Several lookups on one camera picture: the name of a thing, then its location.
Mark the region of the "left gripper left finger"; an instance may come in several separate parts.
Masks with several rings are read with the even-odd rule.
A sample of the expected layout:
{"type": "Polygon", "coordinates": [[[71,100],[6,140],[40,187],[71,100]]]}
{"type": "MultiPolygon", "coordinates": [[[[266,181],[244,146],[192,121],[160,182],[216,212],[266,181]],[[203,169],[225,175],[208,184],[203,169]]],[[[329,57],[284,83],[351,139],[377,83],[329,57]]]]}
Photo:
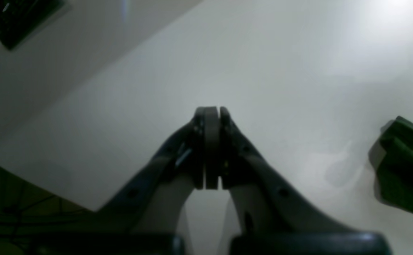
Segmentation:
{"type": "Polygon", "coordinates": [[[205,108],[171,135],[106,205],[86,220],[33,241],[35,255],[185,255],[182,207],[203,187],[205,108]]]}

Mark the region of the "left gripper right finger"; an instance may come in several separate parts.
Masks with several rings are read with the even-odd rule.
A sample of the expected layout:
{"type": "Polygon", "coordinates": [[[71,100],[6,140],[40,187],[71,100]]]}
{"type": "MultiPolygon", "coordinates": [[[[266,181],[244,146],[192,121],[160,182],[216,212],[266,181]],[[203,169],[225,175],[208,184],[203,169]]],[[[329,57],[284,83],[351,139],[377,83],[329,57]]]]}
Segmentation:
{"type": "Polygon", "coordinates": [[[301,195],[220,108],[221,180],[242,233],[231,255],[391,255],[382,234],[340,223],[301,195]]]}

